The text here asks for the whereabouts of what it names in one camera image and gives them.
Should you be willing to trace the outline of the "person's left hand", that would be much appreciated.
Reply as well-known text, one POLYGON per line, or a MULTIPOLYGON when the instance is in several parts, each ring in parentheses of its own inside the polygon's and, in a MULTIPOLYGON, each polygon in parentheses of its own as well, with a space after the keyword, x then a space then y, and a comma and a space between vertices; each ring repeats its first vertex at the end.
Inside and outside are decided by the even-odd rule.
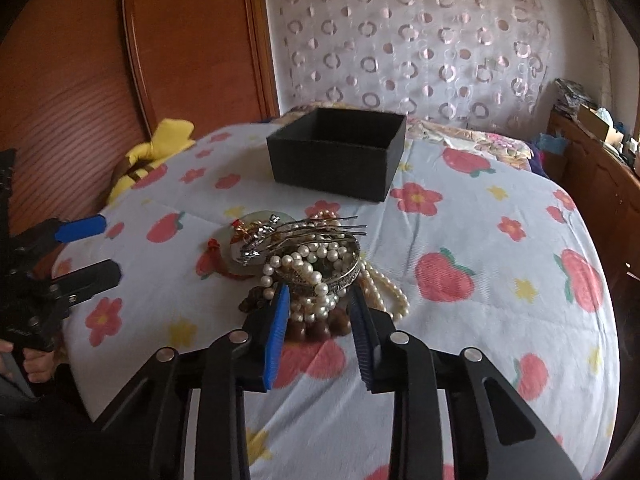
MULTIPOLYGON (((9 341, 1 339, 1 376, 13 380, 13 374, 3 362, 3 355, 10 354, 13 351, 13 344, 9 341)), ((25 349, 24 370, 26 370, 27 378, 33 384, 47 382, 54 374, 56 367, 56 359, 54 352, 43 352, 39 350, 25 349)))

